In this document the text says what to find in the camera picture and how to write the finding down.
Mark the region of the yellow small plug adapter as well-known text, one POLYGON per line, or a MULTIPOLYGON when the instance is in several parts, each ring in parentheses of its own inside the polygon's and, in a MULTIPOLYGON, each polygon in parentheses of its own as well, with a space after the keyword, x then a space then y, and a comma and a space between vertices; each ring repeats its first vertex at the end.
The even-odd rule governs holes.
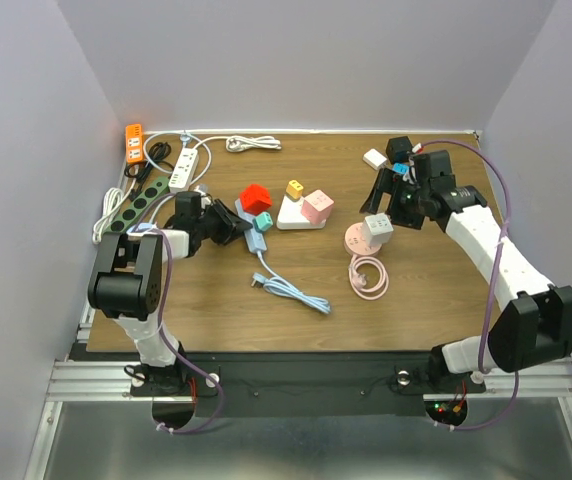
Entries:
POLYGON ((304 187, 297 180, 290 180, 286 187, 286 195, 293 201, 298 201, 303 194, 304 187))

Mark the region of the light blue power strip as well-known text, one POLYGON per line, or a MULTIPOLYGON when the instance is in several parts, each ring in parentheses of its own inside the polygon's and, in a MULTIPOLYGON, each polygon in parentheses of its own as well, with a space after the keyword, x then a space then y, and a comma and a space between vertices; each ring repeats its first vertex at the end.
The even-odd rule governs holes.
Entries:
POLYGON ((267 245, 263 233, 255 227, 254 220, 256 216, 246 212, 241 203, 241 199, 237 198, 235 200, 235 208, 237 215, 244 221, 246 221, 250 228, 244 232, 244 237, 248 250, 251 254, 257 254, 258 252, 264 253, 267 251, 267 245))

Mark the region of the pink cube socket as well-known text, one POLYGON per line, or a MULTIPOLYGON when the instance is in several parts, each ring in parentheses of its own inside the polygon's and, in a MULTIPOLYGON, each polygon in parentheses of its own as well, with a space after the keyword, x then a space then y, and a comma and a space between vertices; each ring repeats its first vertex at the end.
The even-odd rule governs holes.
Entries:
POLYGON ((301 207, 301 214, 313 225, 325 222, 334 207, 334 200, 317 189, 308 194, 301 207))

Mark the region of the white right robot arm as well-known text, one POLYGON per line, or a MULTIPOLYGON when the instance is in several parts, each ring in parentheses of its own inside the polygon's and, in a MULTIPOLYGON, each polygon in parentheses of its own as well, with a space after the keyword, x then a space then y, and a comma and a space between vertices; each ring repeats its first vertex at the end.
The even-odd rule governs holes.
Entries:
POLYGON ((399 165, 379 170, 362 212, 377 212, 383 195, 389 221, 419 230, 435 222, 468 256, 489 287, 482 332, 431 350, 429 384, 448 390, 463 374, 500 369, 515 373, 572 353, 572 287, 557 286, 540 273, 508 237, 480 191, 460 186, 445 150, 425 153, 414 147, 406 172, 399 165))

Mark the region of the round pink socket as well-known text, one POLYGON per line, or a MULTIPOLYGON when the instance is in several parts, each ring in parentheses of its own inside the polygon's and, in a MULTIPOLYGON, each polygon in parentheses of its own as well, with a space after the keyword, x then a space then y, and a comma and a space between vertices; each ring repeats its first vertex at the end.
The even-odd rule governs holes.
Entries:
POLYGON ((362 224, 354 223, 347 228, 344 234, 344 248, 350 255, 364 257, 376 256, 382 246, 370 246, 362 235, 362 224))

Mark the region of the red cube socket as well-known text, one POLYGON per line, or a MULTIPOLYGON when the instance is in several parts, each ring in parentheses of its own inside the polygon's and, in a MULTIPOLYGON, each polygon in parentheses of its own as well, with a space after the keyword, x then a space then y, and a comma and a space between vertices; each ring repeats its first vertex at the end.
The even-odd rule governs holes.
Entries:
POLYGON ((270 192, 260 184, 250 184, 239 196, 242 209, 254 216, 269 210, 273 204, 270 192))

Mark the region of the white cube socket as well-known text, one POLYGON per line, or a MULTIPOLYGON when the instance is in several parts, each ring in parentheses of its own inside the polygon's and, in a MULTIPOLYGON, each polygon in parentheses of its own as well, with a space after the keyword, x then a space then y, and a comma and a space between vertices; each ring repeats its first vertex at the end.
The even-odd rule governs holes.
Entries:
POLYGON ((368 215, 362 224, 362 236, 369 247, 381 246, 387 243, 394 228, 386 213, 368 215))

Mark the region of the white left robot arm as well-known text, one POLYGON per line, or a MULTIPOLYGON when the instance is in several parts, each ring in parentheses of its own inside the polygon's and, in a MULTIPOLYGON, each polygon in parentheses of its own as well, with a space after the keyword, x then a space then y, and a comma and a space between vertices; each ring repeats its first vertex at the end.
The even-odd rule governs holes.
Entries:
POLYGON ((138 395, 177 395, 190 385, 179 340, 161 318, 173 262, 194 256, 205 240, 228 245, 252 228, 221 200, 199 191, 173 194, 168 229, 138 225, 126 233, 105 233, 99 243, 87 297, 90 306, 115 321, 139 354, 125 368, 138 395))

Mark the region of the white triangular power strip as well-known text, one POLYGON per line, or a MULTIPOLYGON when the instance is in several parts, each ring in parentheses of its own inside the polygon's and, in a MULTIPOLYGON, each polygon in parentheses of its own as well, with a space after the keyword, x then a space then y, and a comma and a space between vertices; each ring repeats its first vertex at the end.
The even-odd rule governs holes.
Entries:
POLYGON ((319 224, 313 224, 302 214, 304 198, 292 200, 288 195, 284 195, 277 215, 276 227, 279 230, 315 230, 322 229, 326 225, 323 220, 319 224))

